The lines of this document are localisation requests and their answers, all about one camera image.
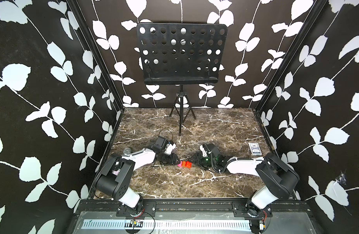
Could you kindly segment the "red lego brick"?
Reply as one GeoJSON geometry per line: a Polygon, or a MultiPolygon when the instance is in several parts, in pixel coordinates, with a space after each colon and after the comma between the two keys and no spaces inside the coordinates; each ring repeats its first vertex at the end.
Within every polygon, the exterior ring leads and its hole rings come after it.
{"type": "Polygon", "coordinates": [[[185,167],[186,167],[186,168],[191,168],[191,167],[192,167],[192,163],[189,162],[189,161],[187,161],[185,167]]]}

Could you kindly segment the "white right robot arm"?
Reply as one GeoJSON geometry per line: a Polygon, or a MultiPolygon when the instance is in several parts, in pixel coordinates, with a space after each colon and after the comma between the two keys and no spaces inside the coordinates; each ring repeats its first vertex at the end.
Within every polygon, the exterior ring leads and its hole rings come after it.
{"type": "Polygon", "coordinates": [[[262,156],[257,143],[252,143],[250,150],[255,158],[227,157],[222,155],[214,144],[203,144],[200,146],[200,151],[190,157],[189,161],[204,170],[212,169],[219,174],[246,174],[260,177],[264,186],[254,192],[245,205],[250,216],[257,216],[271,203],[279,199],[291,198],[300,177],[277,155],[268,153],[262,156]]]}

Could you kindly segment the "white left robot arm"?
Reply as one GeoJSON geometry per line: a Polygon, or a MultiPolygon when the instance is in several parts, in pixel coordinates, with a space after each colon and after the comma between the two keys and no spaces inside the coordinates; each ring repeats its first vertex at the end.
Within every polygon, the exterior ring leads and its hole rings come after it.
{"type": "Polygon", "coordinates": [[[175,148],[173,141],[158,136],[153,145],[137,152],[112,154],[95,177],[93,186],[129,209],[140,212],[143,210],[142,197],[130,188],[134,171],[155,161],[165,165],[179,164],[175,148]]]}

